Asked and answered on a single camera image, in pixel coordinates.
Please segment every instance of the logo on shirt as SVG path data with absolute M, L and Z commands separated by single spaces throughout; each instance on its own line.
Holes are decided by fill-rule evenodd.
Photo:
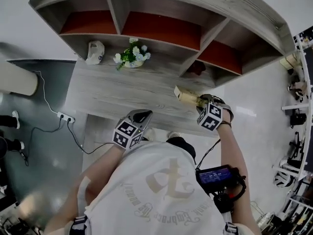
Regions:
M 179 165 L 177 162 L 177 158 L 170 159 L 170 167 L 161 169 L 153 174 L 150 174 L 146 177 L 146 182 L 149 188 L 154 192 L 158 193 L 162 189 L 167 188 L 165 196 L 170 196 L 172 198 L 189 198 L 195 191 L 193 185 L 189 182 L 182 182 L 181 185 L 185 192 L 177 191 L 177 183 L 178 179 L 182 178 L 183 176 L 178 173 Z M 165 185 L 160 184 L 156 179 L 157 173 L 163 173 L 168 176 L 168 182 Z M 187 191 L 187 188 L 192 186 L 192 191 Z

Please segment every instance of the gray floor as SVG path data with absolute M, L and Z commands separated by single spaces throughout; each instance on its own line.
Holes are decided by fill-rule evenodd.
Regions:
M 30 71 L 42 71 L 48 102 L 56 112 L 61 111 L 75 118 L 74 131 L 83 143 L 87 115 L 64 109 L 69 81 L 74 64 L 53 61 L 19 61 L 16 64 Z M 35 130 L 29 148 L 33 127 L 53 130 L 59 119 L 44 101 L 43 81 L 33 96 L 17 94 L 0 95 L 0 114 L 20 114 L 19 130 L 1 127 L 8 139 L 20 139 L 29 152 L 29 167 L 17 152 L 8 152 L 5 164 L 11 187 L 21 203 L 21 213 L 33 224 L 43 227 L 64 202 L 73 181 L 82 170 L 82 152 L 74 143 L 64 121 L 63 128 L 55 133 Z

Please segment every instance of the white cable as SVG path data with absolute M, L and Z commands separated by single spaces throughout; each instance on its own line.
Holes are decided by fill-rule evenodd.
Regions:
M 52 111 L 53 113 L 55 113 L 55 114 L 57 115 L 58 113 L 57 113 L 57 112 L 55 112 L 54 110 L 52 110 L 52 108 L 51 108 L 50 104 L 48 103 L 47 99 L 45 98 L 45 80 L 44 80 L 44 78 L 43 78 L 43 76 L 42 76 L 42 74 L 41 74 L 41 71 L 34 70 L 33 72 L 39 72 L 40 77 L 41 77 L 41 79 L 42 79 L 42 80 L 43 80 L 43 82 L 44 82 L 43 89 L 44 89 L 44 99 L 45 99 L 45 102 L 46 102 L 46 103 L 47 103 L 47 105 L 49 106 L 50 111 Z

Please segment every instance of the display screen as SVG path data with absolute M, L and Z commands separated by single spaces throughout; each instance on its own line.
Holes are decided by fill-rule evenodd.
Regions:
M 213 183 L 231 178 L 231 173 L 228 168 L 203 172 L 199 174 L 200 180 L 203 184 Z

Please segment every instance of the power strip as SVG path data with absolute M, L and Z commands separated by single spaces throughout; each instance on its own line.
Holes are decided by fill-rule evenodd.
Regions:
M 64 113 L 62 113 L 62 112 L 58 112 L 58 117 L 60 118 L 61 117 L 61 115 L 63 115 L 63 120 L 64 121 L 66 121 L 67 122 L 67 120 L 68 119 L 70 119 L 70 123 L 74 123 L 75 122 L 75 118 L 72 118 L 71 116 L 69 116 L 69 115 L 66 115 L 66 114 L 64 114 Z

